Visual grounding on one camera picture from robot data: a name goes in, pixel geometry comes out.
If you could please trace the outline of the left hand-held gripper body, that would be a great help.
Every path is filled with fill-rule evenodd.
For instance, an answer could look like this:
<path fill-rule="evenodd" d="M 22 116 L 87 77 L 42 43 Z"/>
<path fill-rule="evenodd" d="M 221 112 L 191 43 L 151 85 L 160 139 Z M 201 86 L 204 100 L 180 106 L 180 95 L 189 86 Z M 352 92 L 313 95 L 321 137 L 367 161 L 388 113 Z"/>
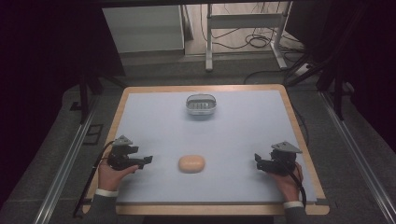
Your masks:
<path fill-rule="evenodd" d="M 112 148 L 107 157 L 107 163 L 114 170 L 124 170 L 132 165 L 127 154 L 127 147 L 131 147 L 133 142 L 124 135 L 121 135 L 111 144 Z"/>

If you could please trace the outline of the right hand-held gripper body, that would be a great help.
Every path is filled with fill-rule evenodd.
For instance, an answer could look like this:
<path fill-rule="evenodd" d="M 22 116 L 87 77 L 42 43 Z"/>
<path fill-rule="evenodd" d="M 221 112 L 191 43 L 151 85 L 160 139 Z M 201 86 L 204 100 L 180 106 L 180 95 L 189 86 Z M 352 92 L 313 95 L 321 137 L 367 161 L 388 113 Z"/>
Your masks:
<path fill-rule="evenodd" d="M 288 175 L 296 167 L 297 155 L 302 151 L 293 144 L 284 141 L 272 145 L 271 160 L 264 166 L 264 171 L 275 175 Z"/>

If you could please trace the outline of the tan bread roll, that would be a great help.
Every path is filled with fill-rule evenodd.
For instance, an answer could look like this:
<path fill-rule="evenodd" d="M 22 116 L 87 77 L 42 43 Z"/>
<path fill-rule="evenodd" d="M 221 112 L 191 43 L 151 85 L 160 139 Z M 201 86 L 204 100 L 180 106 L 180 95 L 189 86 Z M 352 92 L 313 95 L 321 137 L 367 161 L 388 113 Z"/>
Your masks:
<path fill-rule="evenodd" d="M 186 174 L 200 173 L 205 168 L 205 158 L 200 155 L 183 156 L 178 161 L 178 168 Z"/>

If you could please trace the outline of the person's left hand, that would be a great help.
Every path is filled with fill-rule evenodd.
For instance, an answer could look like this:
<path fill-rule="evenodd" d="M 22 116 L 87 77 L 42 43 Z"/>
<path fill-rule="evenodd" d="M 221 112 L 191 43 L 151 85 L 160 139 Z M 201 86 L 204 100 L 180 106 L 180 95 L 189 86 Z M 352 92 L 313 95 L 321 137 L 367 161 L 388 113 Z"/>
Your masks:
<path fill-rule="evenodd" d="M 138 166 L 134 165 L 124 170 L 114 170 L 107 162 L 106 154 L 98 165 L 98 188 L 108 191 L 117 191 L 121 180 L 138 170 Z"/>

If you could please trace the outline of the person's right hand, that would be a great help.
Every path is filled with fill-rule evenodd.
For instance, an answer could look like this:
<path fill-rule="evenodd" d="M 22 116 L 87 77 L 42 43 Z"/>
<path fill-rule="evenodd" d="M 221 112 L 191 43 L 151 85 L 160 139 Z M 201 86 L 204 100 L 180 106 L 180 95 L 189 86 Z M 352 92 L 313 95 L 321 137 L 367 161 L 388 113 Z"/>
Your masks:
<path fill-rule="evenodd" d="M 298 162 L 295 163 L 293 174 L 300 183 L 303 182 L 304 176 L 302 173 L 302 167 Z M 285 203 L 297 202 L 300 200 L 300 190 L 298 184 L 290 175 L 282 176 L 270 174 L 270 176 L 275 180 L 276 186 L 281 192 Z"/>

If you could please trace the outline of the light blue table mat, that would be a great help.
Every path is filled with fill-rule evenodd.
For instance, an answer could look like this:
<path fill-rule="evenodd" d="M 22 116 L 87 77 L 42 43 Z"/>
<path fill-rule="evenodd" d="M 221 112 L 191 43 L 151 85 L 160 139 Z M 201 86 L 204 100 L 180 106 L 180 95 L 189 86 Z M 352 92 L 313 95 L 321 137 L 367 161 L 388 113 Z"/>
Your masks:
<path fill-rule="evenodd" d="M 272 145 L 296 144 L 279 91 L 216 91 L 209 116 L 187 112 L 186 92 L 131 93 L 119 135 L 152 156 L 143 170 L 123 178 L 120 203 L 280 203 L 274 179 L 256 168 L 254 154 L 270 157 Z M 205 158 L 196 174 L 182 173 L 187 155 Z"/>

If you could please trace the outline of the wooden table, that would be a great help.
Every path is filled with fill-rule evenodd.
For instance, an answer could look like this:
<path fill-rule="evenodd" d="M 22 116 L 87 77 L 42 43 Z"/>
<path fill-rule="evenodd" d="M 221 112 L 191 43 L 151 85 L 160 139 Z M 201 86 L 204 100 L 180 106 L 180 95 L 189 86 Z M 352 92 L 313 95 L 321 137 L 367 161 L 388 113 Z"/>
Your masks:
<path fill-rule="evenodd" d="M 286 107 L 292 129 L 297 142 L 293 144 L 302 152 L 297 161 L 303 167 L 304 187 L 307 195 L 306 211 L 310 215 L 326 215 L 330 211 L 323 189 L 318 180 L 315 167 L 305 145 L 305 141 L 293 113 L 290 99 L 285 88 L 280 84 L 267 85 L 219 85 L 219 86 L 169 86 L 169 87 L 130 87 L 126 89 L 120 99 L 116 115 L 108 134 L 109 139 L 115 139 L 120 135 L 117 129 L 126 105 L 127 98 L 131 93 L 163 93 L 163 92 L 186 92 L 193 94 L 211 94 L 216 91 L 279 91 Z M 282 203 L 120 203 L 117 200 L 116 208 L 121 215 L 182 215 L 182 216 L 254 216 L 254 215 L 280 215 L 283 212 Z"/>

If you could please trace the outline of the black stand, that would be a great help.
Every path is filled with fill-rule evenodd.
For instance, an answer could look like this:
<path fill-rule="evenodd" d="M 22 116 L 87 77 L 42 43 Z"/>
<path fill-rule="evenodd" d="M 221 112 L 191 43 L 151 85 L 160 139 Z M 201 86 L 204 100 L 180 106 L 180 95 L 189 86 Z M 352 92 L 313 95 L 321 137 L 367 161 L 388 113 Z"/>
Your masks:
<path fill-rule="evenodd" d="M 122 89 L 127 88 L 127 85 L 115 77 L 108 76 L 99 73 L 98 75 L 93 74 L 82 74 L 79 78 L 79 96 L 80 96 L 80 110 L 81 119 L 80 123 L 83 124 L 89 116 L 89 101 L 88 101 L 88 90 L 94 95 L 100 95 L 104 91 L 104 87 L 100 82 L 100 78 L 104 78 L 107 81 L 121 87 Z"/>
<path fill-rule="evenodd" d="M 343 120 L 342 113 L 342 97 L 347 95 L 348 92 L 344 91 L 344 74 L 342 72 L 342 66 L 340 64 L 340 56 L 335 53 L 331 54 L 327 59 L 320 63 L 315 63 L 308 68 L 301 75 L 290 80 L 290 76 L 294 74 L 308 59 L 310 55 L 304 54 L 289 70 L 286 74 L 283 84 L 286 87 L 293 87 L 302 81 L 312 77 L 313 75 L 319 75 L 318 81 L 316 82 L 316 88 L 318 91 L 327 91 L 331 85 L 333 85 L 332 93 L 332 106 L 336 116 Z"/>

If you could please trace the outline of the white power strip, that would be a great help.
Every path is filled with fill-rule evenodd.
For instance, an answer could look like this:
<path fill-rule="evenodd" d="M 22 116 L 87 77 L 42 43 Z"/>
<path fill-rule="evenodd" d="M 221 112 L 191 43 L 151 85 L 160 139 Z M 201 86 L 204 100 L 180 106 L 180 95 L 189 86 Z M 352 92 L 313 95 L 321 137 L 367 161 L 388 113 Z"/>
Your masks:
<path fill-rule="evenodd" d="M 298 69 L 295 71 L 295 75 L 296 75 L 297 77 L 299 77 L 299 76 L 301 76 L 302 74 L 304 74 L 305 72 L 307 72 L 311 67 L 312 67 L 311 64 L 309 64 L 309 63 L 304 63 L 300 68 L 298 68 Z"/>

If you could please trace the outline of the dark curtain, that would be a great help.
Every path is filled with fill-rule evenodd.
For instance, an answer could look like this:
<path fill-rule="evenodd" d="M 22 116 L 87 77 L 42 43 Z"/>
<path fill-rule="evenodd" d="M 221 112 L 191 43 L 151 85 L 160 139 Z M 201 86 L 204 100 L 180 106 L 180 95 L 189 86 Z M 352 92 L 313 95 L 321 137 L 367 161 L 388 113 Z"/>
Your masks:
<path fill-rule="evenodd" d="M 64 93 L 121 76 L 104 12 L 87 0 L 0 0 L 0 208 L 39 150 Z"/>
<path fill-rule="evenodd" d="M 351 102 L 396 152 L 396 0 L 298 0 L 286 31 L 322 62 L 335 50 L 359 3 L 367 8 L 335 69 L 354 90 Z"/>

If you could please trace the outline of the white board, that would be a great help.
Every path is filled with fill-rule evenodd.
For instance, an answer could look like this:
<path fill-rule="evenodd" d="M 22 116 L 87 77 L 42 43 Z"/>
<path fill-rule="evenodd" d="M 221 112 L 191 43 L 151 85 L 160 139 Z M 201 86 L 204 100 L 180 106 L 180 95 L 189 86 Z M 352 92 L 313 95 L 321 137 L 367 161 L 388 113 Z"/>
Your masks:
<path fill-rule="evenodd" d="M 184 49 L 180 6 L 103 8 L 118 53 Z"/>

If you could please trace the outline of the white metal stand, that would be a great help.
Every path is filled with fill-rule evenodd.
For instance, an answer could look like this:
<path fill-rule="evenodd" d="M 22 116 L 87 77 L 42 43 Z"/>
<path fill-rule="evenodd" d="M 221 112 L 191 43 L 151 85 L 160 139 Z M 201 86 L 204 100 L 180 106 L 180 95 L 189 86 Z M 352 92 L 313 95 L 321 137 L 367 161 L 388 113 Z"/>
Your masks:
<path fill-rule="evenodd" d="M 212 13 L 212 5 L 208 4 L 206 11 L 205 70 L 207 72 L 213 70 L 212 31 L 233 28 L 274 28 L 276 36 L 270 42 L 270 47 L 276 57 L 279 68 L 286 69 L 287 64 L 280 53 L 279 43 L 290 12 L 290 6 L 291 2 L 287 2 L 281 13 L 216 15 Z"/>

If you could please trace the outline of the black floor frame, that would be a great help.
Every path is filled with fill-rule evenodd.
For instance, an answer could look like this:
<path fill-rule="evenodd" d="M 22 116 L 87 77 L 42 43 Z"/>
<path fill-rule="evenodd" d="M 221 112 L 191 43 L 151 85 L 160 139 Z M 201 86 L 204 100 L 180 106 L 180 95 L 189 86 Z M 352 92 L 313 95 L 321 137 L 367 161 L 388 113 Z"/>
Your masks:
<path fill-rule="evenodd" d="M 84 146 L 95 146 L 99 143 L 101 138 L 102 130 L 104 128 L 103 124 L 92 124 L 89 126 L 88 131 L 83 139 Z"/>

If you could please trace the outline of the metal floor rail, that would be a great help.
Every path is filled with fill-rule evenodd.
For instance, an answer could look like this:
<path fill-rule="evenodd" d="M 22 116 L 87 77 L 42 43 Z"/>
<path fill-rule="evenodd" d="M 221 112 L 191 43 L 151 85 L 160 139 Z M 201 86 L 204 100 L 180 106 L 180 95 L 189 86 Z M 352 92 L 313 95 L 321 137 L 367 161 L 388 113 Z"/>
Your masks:
<path fill-rule="evenodd" d="M 99 96 L 93 96 L 90 100 L 88 116 L 78 126 L 78 131 L 74 135 L 73 141 L 66 151 L 60 168 L 58 169 L 56 176 L 54 177 L 49 187 L 47 195 L 44 198 L 43 203 L 41 204 L 36 214 L 33 224 L 49 224 L 50 218 L 53 214 L 57 202 L 60 199 L 60 196 L 64 189 L 64 185 L 70 175 L 74 162 L 82 146 L 83 139 L 92 123 L 92 118 L 94 116 L 99 101 Z"/>
<path fill-rule="evenodd" d="M 326 92 L 321 91 L 318 93 L 318 95 L 324 102 L 337 131 L 340 133 L 343 141 L 345 142 L 347 150 L 357 165 L 366 185 L 372 192 L 375 202 L 377 203 L 386 221 L 388 224 L 396 224 L 396 206 L 394 205 L 382 183 L 375 175 L 372 167 L 363 156 L 361 148 L 358 146 L 346 123 L 337 116 L 334 109 L 332 108 L 333 103 L 331 97 Z"/>

